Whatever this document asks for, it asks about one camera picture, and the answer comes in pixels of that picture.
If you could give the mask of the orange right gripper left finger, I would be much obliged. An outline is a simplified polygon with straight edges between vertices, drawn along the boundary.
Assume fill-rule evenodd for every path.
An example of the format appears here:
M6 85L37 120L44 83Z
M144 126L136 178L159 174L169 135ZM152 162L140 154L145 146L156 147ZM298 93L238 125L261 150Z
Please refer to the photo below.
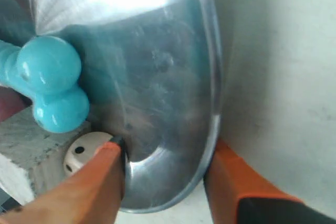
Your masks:
M113 137L81 169L1 223L114 223L125 191L125 141Z

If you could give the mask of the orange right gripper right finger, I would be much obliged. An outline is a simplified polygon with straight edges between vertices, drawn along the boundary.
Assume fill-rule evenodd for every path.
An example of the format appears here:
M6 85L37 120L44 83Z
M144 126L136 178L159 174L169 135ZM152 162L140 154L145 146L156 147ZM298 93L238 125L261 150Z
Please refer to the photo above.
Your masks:
M218 140L204 178L213 223L335 223L286 194Z

